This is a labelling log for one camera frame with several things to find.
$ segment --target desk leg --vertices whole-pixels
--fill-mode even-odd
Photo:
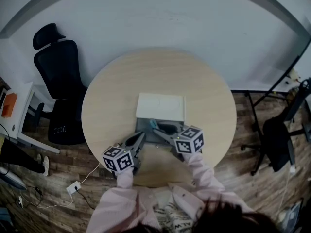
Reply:
[[[20,139],[22,141],[28,142],[28,143],[30,143],[32,145],[35,145],[35,146],[37,146],[39,148],[42,148],[44,150],[47,150],[47,151],[51,151],[53,153],[60,153],[59,149],[53,148],[53,147],[51,147],[49,145],[46,145],[46,144],[44,144],[42,142],[34,140],[31,137],[24,135],[23,133],[19,133],[17,139],[18,140]]]

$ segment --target black office chair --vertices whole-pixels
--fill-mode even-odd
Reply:
[[[290,161],[291,165],[295,164],[294,148],[291,141],[291,136],[304,133],[307,140],[310,141],[310,126],[303,125],[303,129],[301,130],[288,132],[284,122],[292,120],[300,105],[309,94],[311,94],[311,78],[304,80],[300,84],[298,93],[291,101],[289,106],[285,108],[280,115],[265,121],[262,129],[263,133],[261,133],[252,98],[250,93],[247,92],[255,118],[253,130],[258,131],[261,143],[261,145],[241,146],[241,150],[252,148],[260,152],[260,157],[256,168],[251,172],[252,176],[254,176],[258,171],[265,155],[268,156],[271,162],[269,166],[271,166],[275,172],[279,171],[288,161]]]
[[[34,63],[50,95],[57,100],[51,113],[42,111],[43,103],[38,106],[35,125],[40,117],[50,119],[49,141],[74,145],[85,142],[81,109],[86,88],[80,78],[77,45],[72,40],[58,41],[63,38],[55,23],[44,26],[34,35],[34,49],[50,44],[35,55]]]

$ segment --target dark hair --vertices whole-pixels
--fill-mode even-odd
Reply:
[[[261,213],[243,213],[238,205],[226,202],[206,202],[201,217],[194,223],[192,232],[239,232],[239,233],[280,233],[274,222]],[[166,233],[165,229],[139,224],[123,233]]]

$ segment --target table top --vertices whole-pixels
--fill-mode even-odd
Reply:
[[[8,90],[8,92],[6,93],[7,95],[11,93],[17,94],[17,99],[14,104],[11,117],[3,118],[0,116],[0,123],[8,131],[10,138],[12,139],[17,139],[19,128],[21,126],[20,124],[21,124],[22,117],[23,117],[24,110],[25,110],[25,106],[31,94],[33,85],[34,85],[33,82],[22,84],[20,87]],[[1,126],[0,126],[0,133],[3,135],[7,135],[6,131]]]
[[[187,52],[148,48],[126,54],[102,69],[89,86],[82,107],[86,142],[105,166],[102,153],[134,133],[139,94],[186,97],[186,125],[203,129],[203,156],[217,165],[228,151],[236,128],[236,108],[222,77]],[[160,187],[167,182],[191,182],[188,167],[170,148],[145,144],[134,183]]]

